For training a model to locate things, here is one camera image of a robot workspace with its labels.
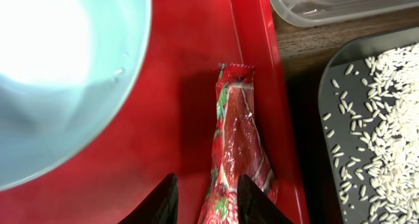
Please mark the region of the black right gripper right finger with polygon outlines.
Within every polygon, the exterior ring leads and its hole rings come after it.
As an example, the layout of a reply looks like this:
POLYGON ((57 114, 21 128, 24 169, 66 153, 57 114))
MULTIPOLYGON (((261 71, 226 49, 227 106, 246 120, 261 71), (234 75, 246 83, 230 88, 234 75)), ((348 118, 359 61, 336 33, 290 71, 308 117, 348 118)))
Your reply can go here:
POLYGON ((238 178, 239 224, 292 224, 247 175, 238 178))

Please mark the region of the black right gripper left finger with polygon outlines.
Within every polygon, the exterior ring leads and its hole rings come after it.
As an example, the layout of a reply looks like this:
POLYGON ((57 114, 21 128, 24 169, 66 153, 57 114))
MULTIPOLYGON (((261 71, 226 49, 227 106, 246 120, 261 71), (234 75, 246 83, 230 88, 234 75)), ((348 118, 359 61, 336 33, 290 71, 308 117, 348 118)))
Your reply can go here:
POLYGON ((176 224, 178 204, 178 180, 175 174, 168 174, 118 224, 176 224))

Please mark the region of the red snack wrapper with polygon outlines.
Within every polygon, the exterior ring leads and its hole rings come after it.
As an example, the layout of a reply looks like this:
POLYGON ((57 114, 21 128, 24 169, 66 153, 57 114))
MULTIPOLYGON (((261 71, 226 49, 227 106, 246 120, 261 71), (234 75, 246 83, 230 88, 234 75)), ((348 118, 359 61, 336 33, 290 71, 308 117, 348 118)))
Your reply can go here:
POLYGON ((240 175, 247 175, 276 202, 279 186, 261 144, 254 119, 254 68, 219 64, 215 85, 217 125, 212 145, 211 183, 199 223, 237 223, 240 175))

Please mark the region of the light blue food bowl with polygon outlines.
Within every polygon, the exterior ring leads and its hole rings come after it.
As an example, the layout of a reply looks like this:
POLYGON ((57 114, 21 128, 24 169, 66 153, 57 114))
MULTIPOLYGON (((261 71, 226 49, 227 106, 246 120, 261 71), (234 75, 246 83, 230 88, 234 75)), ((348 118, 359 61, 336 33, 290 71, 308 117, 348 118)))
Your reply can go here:
POLYGON ((152 0, 1 0, 1 189, 83 150, 137 80, 152 0))

